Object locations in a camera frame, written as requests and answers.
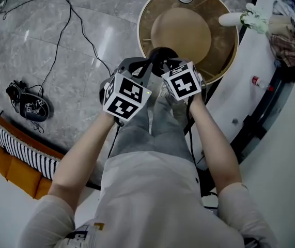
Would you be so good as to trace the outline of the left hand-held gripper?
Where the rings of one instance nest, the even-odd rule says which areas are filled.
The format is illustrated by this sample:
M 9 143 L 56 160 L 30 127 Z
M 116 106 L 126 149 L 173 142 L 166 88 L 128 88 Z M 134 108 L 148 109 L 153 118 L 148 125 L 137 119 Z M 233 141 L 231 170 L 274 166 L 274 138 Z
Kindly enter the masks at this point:
M 147 88 L 152 74 L 150 59 L 124 59 L 99 89 L 103 110 L 122 121 L 130 121 L 147 103 L 152 91 Z

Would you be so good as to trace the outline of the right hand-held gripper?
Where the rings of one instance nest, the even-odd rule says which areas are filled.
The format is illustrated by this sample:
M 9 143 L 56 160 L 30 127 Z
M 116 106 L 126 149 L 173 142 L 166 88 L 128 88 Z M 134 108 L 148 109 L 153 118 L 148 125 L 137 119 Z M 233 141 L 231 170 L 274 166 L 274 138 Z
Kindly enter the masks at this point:
M 164 71 L 162 79 L 177 101 L 201 92 L 203 77 L 197 72 L 193 62 L 189 62 L 187 58 L 172 58 L 171 62 L 164 60 L 162 69 Z

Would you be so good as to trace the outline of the black kettle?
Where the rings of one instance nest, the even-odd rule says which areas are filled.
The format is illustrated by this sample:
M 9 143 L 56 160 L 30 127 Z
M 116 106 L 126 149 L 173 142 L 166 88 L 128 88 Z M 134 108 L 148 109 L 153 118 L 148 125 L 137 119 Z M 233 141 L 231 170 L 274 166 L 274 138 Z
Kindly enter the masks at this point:
M 149 54 L 149 59 L 153 64 L 152 73 L 161 78 L 165 74 L 162 69 L 163 61 L 169 60 L 171 62 L 172 58 L 178 58 L 174 50 L 167 47 L 154 48 Z

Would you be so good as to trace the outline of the person's left forearm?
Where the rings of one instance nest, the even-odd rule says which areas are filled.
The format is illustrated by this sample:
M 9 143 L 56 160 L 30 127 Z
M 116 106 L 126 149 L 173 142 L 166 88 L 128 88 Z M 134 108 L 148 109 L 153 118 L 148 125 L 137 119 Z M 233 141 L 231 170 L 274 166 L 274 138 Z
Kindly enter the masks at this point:
M 114 123 L 113 115 L 100 112 L 56 168 L 48 194 L 64 200 L 73 211 L 77 209 L 81 193 Z

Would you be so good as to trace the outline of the person's right forearm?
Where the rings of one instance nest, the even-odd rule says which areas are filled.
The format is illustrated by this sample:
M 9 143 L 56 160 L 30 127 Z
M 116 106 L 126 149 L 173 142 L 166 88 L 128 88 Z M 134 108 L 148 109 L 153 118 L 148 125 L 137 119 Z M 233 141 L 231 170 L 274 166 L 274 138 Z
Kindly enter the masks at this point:
M 207 110 L 200 94 L 193 96 L 190 113 L 195 120 L 207 167 L 216 192 L 234 183 L 241 183 L 239 163 L 227 138 Z

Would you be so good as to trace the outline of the person's right white sneaker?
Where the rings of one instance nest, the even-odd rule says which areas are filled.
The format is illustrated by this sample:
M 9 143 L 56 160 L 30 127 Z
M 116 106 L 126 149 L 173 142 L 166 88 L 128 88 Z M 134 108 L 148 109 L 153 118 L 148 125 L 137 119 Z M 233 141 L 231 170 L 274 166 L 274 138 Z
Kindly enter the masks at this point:
M 159 94 L 158 94 L 158 99 L 159 98 L 172 98 L 173 96 L 171 95 L 170 91 L 168 90 L 168 87 L 165 83 L 162 83 L 160 86 Z

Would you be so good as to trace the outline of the round wooden side table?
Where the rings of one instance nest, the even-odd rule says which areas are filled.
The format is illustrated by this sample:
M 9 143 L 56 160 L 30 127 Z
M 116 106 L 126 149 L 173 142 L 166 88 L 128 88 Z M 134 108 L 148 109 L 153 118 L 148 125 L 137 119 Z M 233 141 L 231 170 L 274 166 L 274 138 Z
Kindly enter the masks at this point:
M 219 24 L 229 13 L 221 0 L 149 0 L 140 12 L 137 39 L 141 52 L 167 47 L 192 61 L 197 71 L 212 84 L 221 78 L 235 59 L 239 45 L 235 26 Z

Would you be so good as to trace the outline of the white low platform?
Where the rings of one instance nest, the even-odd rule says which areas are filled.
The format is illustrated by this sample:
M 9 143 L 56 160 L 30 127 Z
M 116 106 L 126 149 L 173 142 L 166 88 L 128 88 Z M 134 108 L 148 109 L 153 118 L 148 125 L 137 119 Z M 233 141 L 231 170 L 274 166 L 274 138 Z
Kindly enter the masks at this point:
M 264 92 L 251 82 L 253 76 L 271 80 L 274 57 L 266 36 L 248 30 L 235 60 L 207 102 L 207 109 L 229 141 L 243 127 L 245 117 L 257 109 Z M 241 164 L 244 172 L 295 171 L 295 83 L 271 128 Z

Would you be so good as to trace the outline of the white vase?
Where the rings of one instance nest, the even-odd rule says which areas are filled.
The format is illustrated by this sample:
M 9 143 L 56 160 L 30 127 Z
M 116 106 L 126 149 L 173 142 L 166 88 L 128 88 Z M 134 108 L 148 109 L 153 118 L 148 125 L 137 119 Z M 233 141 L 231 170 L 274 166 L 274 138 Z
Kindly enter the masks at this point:
M 226 13 L 219 17 L 218 21 L 221 26 L 231 27 L 241 25 L 242 12 Z

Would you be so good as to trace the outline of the gray trousers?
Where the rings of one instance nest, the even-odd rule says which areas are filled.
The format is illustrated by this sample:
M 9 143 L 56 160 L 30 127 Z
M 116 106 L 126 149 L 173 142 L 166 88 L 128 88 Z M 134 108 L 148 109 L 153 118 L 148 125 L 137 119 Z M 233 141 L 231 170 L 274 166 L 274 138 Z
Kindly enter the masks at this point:
M 172 115 L 175 98 L 157 98 L 149 124 L 145 105 L 129 122 L 119 129 L 110 157 L 140 151 L 154 151 L 194 162 L 188 148 L 183 127 Z

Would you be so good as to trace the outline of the white bottle with red cap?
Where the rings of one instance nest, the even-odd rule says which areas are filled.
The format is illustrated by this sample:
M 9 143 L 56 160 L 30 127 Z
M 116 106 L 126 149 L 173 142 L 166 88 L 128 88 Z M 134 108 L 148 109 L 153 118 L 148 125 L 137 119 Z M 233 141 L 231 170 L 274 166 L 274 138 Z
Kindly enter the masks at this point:
M 253 85 L 265 90 L 265 91 L 274 91 L 274 87 L 271 86 L 268 82 L 262 80 L 258 76 L 253 76 L 252 77 L 252 83 Z

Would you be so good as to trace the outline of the white flower bunch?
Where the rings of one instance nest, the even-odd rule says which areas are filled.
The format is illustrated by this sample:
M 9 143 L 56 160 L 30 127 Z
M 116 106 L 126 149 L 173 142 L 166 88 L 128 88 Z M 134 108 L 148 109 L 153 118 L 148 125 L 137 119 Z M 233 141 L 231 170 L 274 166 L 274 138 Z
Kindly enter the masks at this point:
M 269 28 L 269 20 L 252 3 L 246 4 L 246 10 L 240 16 L 240 21 L 243 26 L 255 30 L 258 34 L 265 34 Z

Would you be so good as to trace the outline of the white printed t-shirt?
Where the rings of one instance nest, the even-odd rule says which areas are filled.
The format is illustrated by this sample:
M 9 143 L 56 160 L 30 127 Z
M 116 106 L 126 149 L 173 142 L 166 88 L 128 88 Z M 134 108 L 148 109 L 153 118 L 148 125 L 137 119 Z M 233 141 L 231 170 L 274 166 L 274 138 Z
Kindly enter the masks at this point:
M 26 225 L 19 248 L 276 248 L 276 238 L 241 183 L 207 210 L 192 162 L 159 152 L 107 160 L 95 216 L 77 227 L 62 199 L 46 195 Z

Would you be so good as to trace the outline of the black-white striped cushion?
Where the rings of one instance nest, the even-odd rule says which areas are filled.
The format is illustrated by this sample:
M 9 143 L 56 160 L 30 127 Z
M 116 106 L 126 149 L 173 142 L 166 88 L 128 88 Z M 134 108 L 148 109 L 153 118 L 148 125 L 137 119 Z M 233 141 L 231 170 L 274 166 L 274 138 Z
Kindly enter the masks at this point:
M 0 147 L 39 171 L 43 177 L 53 180 L 62 154 L 34 140 L 0 118 Z

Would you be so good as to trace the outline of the orange sofa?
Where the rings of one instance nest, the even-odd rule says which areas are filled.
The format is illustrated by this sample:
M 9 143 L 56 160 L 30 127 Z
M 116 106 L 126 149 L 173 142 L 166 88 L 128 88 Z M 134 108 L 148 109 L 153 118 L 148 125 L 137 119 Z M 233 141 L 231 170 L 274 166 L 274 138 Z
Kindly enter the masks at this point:
M 3 119 L 4 122 L 6 122 L 6 125 L 12 125 L 9 122 L 7 122 L 1 115 L 0 115 L 0 118 Z M 25 134 L 29 135 L 31 138 L 34 139 L 34 137 L 32 135 L 30 135 L 28 133 L 25 133 Z M 47 193 L 51 187 L 51 183 L 52 183 L 52 180 L 43 177 L 43 175 L 39 171 L 30 167 L 28 164 L 24 163 L 20 159 L 11 156 L 1 147 L 0 147 L 0 174 L 7 181 L 12 182 L 14 185 L 19 187 L 25 193 L 30 195 L 33 199 L 40 199 L 41 197 L 47 195 Z

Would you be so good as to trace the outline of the black wall base trim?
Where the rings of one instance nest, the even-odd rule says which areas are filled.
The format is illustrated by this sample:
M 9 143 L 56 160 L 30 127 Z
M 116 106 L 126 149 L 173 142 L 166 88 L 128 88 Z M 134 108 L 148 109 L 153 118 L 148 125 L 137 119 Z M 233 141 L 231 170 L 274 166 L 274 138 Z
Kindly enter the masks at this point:
M 295 67 L 277 68 L 271 83 L 273 92 L 266 92 L 251 115 L 243 121 L 243 127 L 231 142 L 238 162 L 242 163 L 254 150 L 285 108 L 290 112 L 290 127 L 295 127 Z M 295 136 L 295 131 L 288 131 Z

